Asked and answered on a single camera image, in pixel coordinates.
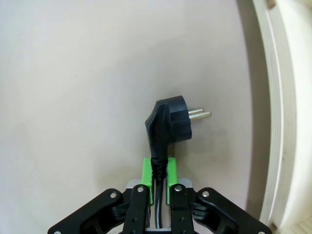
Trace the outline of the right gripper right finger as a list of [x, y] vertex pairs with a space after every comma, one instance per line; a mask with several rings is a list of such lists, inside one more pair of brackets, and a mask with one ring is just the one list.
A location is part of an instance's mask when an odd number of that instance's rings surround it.
[[174, 157], [168, 159], [167, 182], [173, 234], [195, 234], [194, 221], [214, 234], [272, 233], [268, 226], [213, 188], [195, 191], [188, 181], [181, 183]]

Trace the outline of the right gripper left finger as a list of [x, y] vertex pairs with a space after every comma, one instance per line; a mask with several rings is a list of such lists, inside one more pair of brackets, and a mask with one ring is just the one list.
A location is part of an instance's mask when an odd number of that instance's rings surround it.
[[49, 234], [107, 234], [123, 225], [123, 234], [144, 234], [149, 224], [152, 167], [143, 160], [142, 177], [131, 180], [124, 192], [110, 188], [53, 225]]

